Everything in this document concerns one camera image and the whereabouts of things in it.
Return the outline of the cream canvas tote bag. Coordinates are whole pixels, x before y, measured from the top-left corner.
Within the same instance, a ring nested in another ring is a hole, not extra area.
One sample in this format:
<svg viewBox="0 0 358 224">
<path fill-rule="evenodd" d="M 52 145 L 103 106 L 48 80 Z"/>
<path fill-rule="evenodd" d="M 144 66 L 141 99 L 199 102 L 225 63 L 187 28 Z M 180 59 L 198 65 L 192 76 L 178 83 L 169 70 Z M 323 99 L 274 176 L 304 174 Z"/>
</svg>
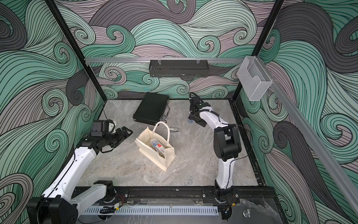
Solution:
<svg viewBox="0 0 358 224">
<path fill-rule="evenodd" d="M 156 129 L 160 124 L 164 125 L 167 129 L 166 139 L 156 133 Z M 159 121 L 154 126 L 153 130 L 150 130 L 147 127 L 147 129 L 144 130 L 138 138 L 136 138 L 135 143 L 143 155 L 145 155 L 163 171 L 166 171 L 175 158 L 175 150 L 169 143 L 169 140 L 169 126 L 165 122 Z"/>
</svg>

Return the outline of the clear compass case brown label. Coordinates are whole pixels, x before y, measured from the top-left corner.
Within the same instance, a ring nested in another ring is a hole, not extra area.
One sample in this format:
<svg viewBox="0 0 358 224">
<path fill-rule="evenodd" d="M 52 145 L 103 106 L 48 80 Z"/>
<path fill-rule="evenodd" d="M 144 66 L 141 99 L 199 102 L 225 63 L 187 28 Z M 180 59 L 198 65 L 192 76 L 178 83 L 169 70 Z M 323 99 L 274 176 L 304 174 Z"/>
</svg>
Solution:
<svg viewBox="0 0 358 224">
<path fill-rule="evenodd" d="M 180 132 L 180 129 L 179 128 L 176 128 L 176 127 L 169 127 L 169 131 L 171 133 L 179 133 Z"/>
</svg>

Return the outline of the small lead box red label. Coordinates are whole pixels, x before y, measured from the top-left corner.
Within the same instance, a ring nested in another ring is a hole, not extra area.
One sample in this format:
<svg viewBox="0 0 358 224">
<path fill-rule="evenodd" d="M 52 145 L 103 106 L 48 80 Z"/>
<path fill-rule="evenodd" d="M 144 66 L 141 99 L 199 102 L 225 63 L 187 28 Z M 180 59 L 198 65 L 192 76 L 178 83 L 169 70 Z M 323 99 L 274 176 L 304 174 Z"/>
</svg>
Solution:
<svg viewBox="0 0 358 224">
<path fill-rule="evenodd" d="M 158 140 L 151 139 L 151 145 L 158 153 L 165 154 L 166 148 Z"/>
</svg>

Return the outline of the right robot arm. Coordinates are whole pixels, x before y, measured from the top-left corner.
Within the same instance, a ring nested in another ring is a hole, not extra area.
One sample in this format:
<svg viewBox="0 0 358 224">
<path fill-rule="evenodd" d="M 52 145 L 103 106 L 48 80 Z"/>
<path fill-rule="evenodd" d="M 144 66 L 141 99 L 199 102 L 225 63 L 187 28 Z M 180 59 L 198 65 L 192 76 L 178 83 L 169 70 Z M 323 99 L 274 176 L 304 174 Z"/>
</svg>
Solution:
<svg viewBox="0 0 358 224">
<path fill-rule="evenodd" d="M 218 175 L 214 193 L 219 201 L 232 194 L 233 167 L 241 152 L 240 131 L 236 124 L 230 124 L 216 113 L 208 102 L 196 93 L 189 93 L 189 119 L 198 125 L 209 126 L 213 130 L 213 149 L 219 159 Z"/>
</svg>

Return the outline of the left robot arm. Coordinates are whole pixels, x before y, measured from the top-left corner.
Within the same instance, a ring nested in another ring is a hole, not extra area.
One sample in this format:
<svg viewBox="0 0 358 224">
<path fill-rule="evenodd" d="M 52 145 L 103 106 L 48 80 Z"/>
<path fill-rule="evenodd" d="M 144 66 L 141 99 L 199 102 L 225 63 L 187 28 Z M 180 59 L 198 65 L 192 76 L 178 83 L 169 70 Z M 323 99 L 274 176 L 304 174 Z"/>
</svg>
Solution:
<svg viewBox="0 0 358 224">
<path fill-rule="evenodd" d="M 99 200 L 112 202 L 116 191 L 112 181 L 96 181 L 85 192 L 73 197 L 83 173 L 102 152 L 103 147 L 116 148 L 132 135 L 126 127 L 109 132 L 92 132 L 81 139 L 67 165 L 56 180 L 39 197 L 32 197 L 26 209 L 32 224 L 74 224 L 89 207 Z"/>
</svg>

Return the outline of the black ribbed carrying case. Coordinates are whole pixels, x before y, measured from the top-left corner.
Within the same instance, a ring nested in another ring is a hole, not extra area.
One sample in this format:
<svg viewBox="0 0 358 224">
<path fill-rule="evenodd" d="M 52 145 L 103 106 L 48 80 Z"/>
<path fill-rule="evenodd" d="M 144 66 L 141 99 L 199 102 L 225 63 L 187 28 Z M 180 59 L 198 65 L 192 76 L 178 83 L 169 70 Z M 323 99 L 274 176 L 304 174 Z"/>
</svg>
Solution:
<svg viewBox="0 0 358 224">
<path fill-rule="evenodd" d="M 156 125 L 162 118 L 169 101 L 169 96 L 158 93 L 147 93 L 140 103 L 133 119 L 136 122 Z"/>
</svg>

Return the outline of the aluminium wall rail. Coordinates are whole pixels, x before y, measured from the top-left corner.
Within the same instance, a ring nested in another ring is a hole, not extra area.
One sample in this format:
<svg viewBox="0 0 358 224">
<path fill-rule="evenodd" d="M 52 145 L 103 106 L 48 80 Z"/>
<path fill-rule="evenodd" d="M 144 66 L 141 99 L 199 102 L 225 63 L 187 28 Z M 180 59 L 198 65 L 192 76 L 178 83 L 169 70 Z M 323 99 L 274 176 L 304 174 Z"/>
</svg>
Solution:
<svg viewBox="0 0 358 224">
<path fill-rule="evenodd" d="M 162 61 L 204 61 L 206 60 L 208 63 L 229 63 L 236 64 L 242 63 L 244 58 L 187 58 L 187 57 L 86 57 L 86 63 L 150 63 L 150 61 L 158 61 L 161 63 Z"/>
</svg>

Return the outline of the black wall tray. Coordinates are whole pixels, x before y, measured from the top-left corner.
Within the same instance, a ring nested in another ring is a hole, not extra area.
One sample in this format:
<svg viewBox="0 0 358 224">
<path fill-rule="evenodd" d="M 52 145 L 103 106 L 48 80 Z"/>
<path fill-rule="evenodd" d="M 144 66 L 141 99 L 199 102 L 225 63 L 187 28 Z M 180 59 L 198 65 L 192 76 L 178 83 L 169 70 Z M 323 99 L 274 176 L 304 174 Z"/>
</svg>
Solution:
<svg viewBox="0 0 358 224">
<path fill-rule="evenodd" d="M 150 61 L 149 72 L 151 77 L 207 77 L 209 64 L 206 60 L 196 61 Z"/>
</svg>

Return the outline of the clear acrylic wall holder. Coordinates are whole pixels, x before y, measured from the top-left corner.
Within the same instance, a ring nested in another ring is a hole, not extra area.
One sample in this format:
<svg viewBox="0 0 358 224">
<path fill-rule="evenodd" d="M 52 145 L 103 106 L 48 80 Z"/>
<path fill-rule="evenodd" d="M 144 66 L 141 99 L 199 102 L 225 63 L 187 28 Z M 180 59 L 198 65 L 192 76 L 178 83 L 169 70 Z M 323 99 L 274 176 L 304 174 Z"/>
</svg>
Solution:
<svg viewBox="0 0 358 224">
<path fill-rule="evenodd" d="M 272 85 L 266 64 L 254 56 L 244 58 L 237 76 L 249 101 L 260 101 Z"/>
</svg>

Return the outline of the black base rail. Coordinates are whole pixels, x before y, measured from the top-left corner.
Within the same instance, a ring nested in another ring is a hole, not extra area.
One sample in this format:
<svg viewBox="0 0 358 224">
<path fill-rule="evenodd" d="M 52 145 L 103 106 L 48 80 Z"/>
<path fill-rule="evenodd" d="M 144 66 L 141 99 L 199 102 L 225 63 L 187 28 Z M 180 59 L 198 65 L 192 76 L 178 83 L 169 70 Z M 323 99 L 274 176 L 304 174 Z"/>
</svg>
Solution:
<svg viewBox="0 0 358 224">
<path fill-rule="evenodd" d="M 115 186 L 113 199 L 98 199 L 95 203 L 105 205 L 117 202 L 136 203 L 142 199 L 188 199 L 203 203 L 237 203 L 241 199 L 275 198 L 272 187 L 234 186 L 219 191 L 214 186 L 167 186 L 167 187 L 121 187 Z"/>
</svg>

